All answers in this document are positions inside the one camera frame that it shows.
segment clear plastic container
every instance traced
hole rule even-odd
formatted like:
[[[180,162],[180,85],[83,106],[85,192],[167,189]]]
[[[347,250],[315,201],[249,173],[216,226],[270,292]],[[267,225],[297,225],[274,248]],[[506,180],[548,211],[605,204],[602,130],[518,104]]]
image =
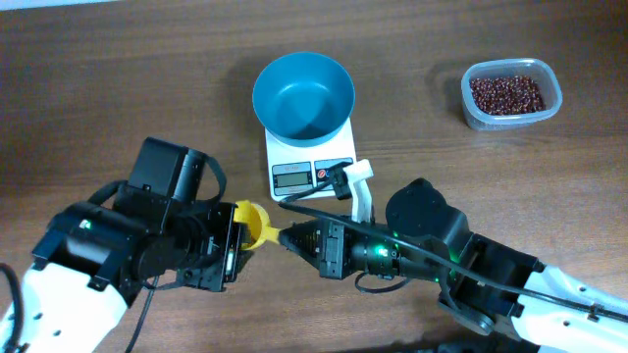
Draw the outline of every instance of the clear plastic container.
[[[475,78],[529,76],[539,85],[546,109],[541,112],[492,116],[478,108],[471,95],[470,82]],[[503,130],[528,126],[551,118],[562,104],[562,92],[550,66],[537,59],[504,59],[472,66],[462,77],[462,100],[467,124],[475,130]]]

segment blue bowl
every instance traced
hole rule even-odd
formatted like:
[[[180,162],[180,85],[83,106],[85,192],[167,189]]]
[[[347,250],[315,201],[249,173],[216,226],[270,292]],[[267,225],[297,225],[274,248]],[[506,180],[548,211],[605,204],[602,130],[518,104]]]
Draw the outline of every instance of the blue bowl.
[[[355,88],[334,59],[301,52],[285,55],[259,75],[253,109],[281,142],[311,147],[334,137],[351,115]]]

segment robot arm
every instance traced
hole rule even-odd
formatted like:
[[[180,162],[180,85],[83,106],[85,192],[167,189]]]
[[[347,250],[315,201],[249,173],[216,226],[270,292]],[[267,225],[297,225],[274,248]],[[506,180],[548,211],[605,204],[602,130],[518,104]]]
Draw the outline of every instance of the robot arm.
[[[351,169],[331,174],[340,181],[334,186],[339,195]],[[283,230],[280,243],[321,277],[344,279],[361,271],[356,287],[366,292],[386,290],[360,287],[365,274],[406,278],[390,289],[408,278],[434,281],[442,289],[439,305],[482,335],[526,340],[544,352],[628,352],[628,302],[470,231],[466,216],[422,178],[391,198],[385,225],[290,203],[297,198],[280,206],[316,220]]]
[[[220,191],[196,201],[205,164]],[[220,202],[225,186],[213,158],[147,138],[128,182],[113,182],[53,218],[24,276],[18,346],[3,350],[93,351],[142,287],[151,287],[147,280],[167,270],[177,272],[176,282],[157,289],[223,291],[245,262],[246,232],[234,222],[236,205]],[[112,209],[101,206],[114,195]],[[11,306],[0,322],[2,344],[16,314]]]

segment wooden table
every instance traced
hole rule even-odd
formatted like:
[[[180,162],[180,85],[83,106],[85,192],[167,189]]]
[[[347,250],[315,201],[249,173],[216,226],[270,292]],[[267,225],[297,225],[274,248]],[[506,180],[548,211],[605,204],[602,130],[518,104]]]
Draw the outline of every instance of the wooden table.
[[[0,260],[23,273],[50,218],[127,177],[148,135],[215,156],[225,200],[259,202],[278,227],[305,220],[269,197],[250,97],[270,61],[310,50],[353,77],[355,145],[375,171],[380,221],[388,199],[423,176],[473,230],[628,297],[627,16],[624,2],[594,1],[164,0],[0,13]],[[471,130],[462,74],[518,57],[554,69],[562,108],[524,129]],[[214,191],[205,181],[201,196]],[[266,245],[226,293],[158,293],[135,351],[424,345],[463,331],[438,293],[415,281],[360,294],[352,278],[321,279]],[[144,296],[98,351],[123,351]]]

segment scale display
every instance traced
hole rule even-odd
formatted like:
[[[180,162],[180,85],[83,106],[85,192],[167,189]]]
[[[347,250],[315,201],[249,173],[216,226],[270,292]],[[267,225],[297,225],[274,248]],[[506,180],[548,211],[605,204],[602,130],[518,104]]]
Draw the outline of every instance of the scale display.
[[[289,146],[267,130],[266,150],[271,197],[276,201],[325,182],[330,167],[340,162],[356,161],[350,120],[336,136],[314,147]],[[306,198],[328,196],[334,196],[331,186]]]

